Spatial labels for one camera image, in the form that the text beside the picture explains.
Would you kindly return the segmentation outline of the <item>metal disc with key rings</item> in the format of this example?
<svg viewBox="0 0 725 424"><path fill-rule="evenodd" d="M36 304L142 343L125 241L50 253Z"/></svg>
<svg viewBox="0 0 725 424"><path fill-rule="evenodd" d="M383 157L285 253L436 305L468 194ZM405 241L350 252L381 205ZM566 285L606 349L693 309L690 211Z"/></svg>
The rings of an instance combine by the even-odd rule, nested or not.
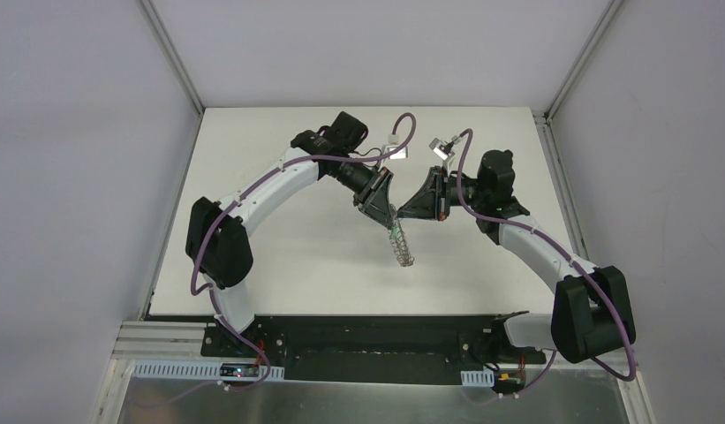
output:
<svg viewBox="0 0 725 424"><path fill-rule="evenodd" d="M409 248L402 224L399 220L394 219L391 228L398 229L397 238L393 240L389 239L396 261L403 268L412 266L414 264L414 257Z"/></svg>

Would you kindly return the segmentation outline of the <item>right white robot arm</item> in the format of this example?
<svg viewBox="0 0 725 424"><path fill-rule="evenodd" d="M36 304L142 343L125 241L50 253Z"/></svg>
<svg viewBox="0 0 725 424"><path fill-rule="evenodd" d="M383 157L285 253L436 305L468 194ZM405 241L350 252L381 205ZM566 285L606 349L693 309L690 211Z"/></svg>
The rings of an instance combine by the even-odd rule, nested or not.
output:
<svg viewBox="0 0 725 424"><path fill-rule="evenodd" d="M509 362L524 348L556 351L571 363L631 351L636 329L623 272L578 258L551 238L513 194L509 150L489 150L476 177L434 166L424 185L397 211L401 218L443 221L455 206L473 212L479 230L516 255L554 295L549 314L499 318L488 347Z"/></svg>

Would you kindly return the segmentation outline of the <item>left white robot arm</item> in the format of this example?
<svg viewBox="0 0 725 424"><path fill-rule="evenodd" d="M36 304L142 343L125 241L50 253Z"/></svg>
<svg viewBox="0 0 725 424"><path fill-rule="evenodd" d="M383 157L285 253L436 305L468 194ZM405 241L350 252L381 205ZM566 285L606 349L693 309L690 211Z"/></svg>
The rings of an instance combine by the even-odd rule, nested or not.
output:
<svg viewBox="0 0 725 424"><path fill-rule="evenodd" d="M395 225L389 202L392 173L380 157L353 158L368 128L342 111L331 125L297 134L283 155L252 183L219 201L202 197L192 205L185 253L193 262L191 293L208 292L215 318L226 331L223 345L236 357L250 355L257 334L247 292L253 267L250 237L294 194L330 176L353 194L353 205L390 231Z"/></svg>

